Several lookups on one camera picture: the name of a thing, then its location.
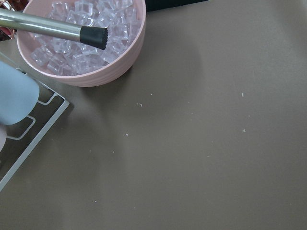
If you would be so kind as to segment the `pink bowl of ice cubes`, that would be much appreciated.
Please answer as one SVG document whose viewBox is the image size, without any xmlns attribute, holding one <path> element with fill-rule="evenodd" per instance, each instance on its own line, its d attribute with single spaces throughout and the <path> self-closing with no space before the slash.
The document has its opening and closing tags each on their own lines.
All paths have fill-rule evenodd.
<svg viewBox="0 0 307 230">
<path fill-rule="evenodd" d="M 54 0 L 30 0 L 27 6 L 25 7 L 23 13 L 34 15 L 37 17 L 43 17 L 48 10 L 51 10 L 51 3 Z M 34 60 L 31 59 L 30 54 L 34 49 L 40 46 L 39 42 L 34 39 L 34 35 L 31 35 L 28 31 L 18 30 L 17 31 L 17 46 L 18 50 L 23 58 L 23 60 L 34 70 L 41 73 L 44 76 L 50 77 L 62 83 L 80 86 L 80 87 L 93 87 L 99 86 L 106 83 L 109 83 L 127 72 L 131 66 L 136 61 L 137 57 L 140 54 L 144 36 L 145 36 L 145 26 L 146 26 L 146 3 L 144 0 L 133 0 L 133 6 L 137 9 L 137 18 L 141 20 L 141 25 L 138 33 L 136 34 L 135 39 L 129 45 L 129 47 L 124 51 L 117 59 L 115 59 L 111 64 L 103 66 L 98 70 L 73 76 L 62 76 L 55 75 L 47 67 L 40 67 L 36 64 Z M 82 45 L 89 45 L 96 48 L 105 48 L 107 42 L 107 36 L 103 35 L 102 28 L 94 29 L 93 32 L 91 27 L 90 29 L 85 29 L 86 33 L 80 33 L 80 30 L 77 29 L 81 35 L 77 35 L 76 38 L 68 38 L 64 35 L 59 35 L 60 38 L 79 42 Z"/>
</svg>

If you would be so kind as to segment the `blue cup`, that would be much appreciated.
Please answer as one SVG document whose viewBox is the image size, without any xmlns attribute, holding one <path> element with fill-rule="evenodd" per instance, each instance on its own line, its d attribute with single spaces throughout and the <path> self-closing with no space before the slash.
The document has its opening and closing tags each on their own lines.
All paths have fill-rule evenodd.
<svg viewBox="0 0 307 230">
<path fill-rule="evenodd" d="M 37 82 L 12 66 L 0 63 L 0 123 L 13 125 L 23 120 L 39 98 Z"/>
</svg>

